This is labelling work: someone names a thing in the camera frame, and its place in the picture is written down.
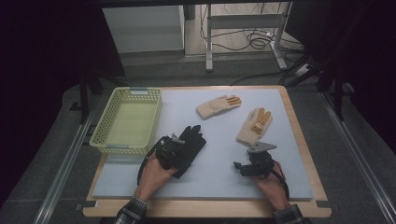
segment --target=basket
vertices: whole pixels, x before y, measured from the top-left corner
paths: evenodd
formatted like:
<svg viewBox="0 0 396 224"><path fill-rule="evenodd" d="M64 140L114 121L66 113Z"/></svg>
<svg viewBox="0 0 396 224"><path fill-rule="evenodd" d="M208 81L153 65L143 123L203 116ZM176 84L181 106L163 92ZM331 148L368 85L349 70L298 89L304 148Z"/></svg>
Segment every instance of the basket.
<svg viewBox="0 0 396 224"><path fill-rule="evenodd" d="M162 105L160 89L114 89L90 145L103 153L146 155L155 138Z"/></svg>

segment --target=sleeve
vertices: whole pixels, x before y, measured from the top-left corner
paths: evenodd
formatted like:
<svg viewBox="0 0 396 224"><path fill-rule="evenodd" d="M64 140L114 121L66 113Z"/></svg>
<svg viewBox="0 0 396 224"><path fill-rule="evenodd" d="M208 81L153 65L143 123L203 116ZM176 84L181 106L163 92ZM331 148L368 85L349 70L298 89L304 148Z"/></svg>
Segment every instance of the sleeve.
<svg viewBox="0 0 396 224"><path fill-rule="evenodd" d="M147 204L135 197L117 213L115 224L135 224L146 214Z"/></svg>
<svg viewBox="0 0 396 224"><path fill-rule="evenodd" d="M305 224L303 215L297 204L290 208L273 212L274 219L277 224Z"/></svg>

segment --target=white mat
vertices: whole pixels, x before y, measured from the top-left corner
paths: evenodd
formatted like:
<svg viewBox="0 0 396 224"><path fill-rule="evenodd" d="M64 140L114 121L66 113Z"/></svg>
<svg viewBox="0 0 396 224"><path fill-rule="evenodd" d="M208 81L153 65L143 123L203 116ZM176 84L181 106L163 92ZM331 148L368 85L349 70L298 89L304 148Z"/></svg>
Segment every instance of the white mat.
<svg viewBox="0 0 396 224"><path fill-rule="evenodd" d="M241 106L202 120L195 107L221 95L236 95ZM154 198L177 199L261 199L262 195L249 177L242 177L233 167L237 161L249 164L248 147L236 142L248 113L264 107L273 121L260 141L276 145L270 150L286 174L293 200L310 200L313 193L290 127L289 118L277 89L261 90L175 90L163 91L163 110L156 141L164 135L177 136L187 126L201 125L206 145L180 178L172 178ZM136 188L136 176L143 157L108 155L94 188L93 197L129 198Z"/></svg>

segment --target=beige glove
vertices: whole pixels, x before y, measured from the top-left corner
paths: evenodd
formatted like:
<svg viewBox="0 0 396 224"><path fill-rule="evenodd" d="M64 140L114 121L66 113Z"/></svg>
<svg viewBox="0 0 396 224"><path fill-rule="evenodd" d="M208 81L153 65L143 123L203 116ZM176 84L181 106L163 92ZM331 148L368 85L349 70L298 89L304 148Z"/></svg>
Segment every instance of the beige glove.
<svg viewBox="0 0 396 224"><path fill-rule="evenodd" d="M228 97L227 95L220 96L211 101L205 102L197 106L197 111L202 119L208 119L222 110L231 109L241 105L241 99L234 95Z"/></svg>
<svg viewBox="0 0 396 224"><path fill-rule="evenodd" d="M242 125L241 131L236 136L236 140L249 146L256 144L267 131L273 119L271 112L264 112L264 108L255 108L251 111Z"/></svg>

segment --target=white wall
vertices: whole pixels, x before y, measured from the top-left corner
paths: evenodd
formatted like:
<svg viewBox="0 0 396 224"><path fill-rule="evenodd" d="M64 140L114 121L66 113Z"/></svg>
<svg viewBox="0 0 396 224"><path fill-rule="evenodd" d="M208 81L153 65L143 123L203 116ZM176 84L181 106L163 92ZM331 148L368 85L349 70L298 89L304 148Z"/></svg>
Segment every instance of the white wall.
<svg viewBox="0 0 396 224"><path fill-rule="evenodd" d="M119 53L184 49L183 6L103 11Z"/></svg>

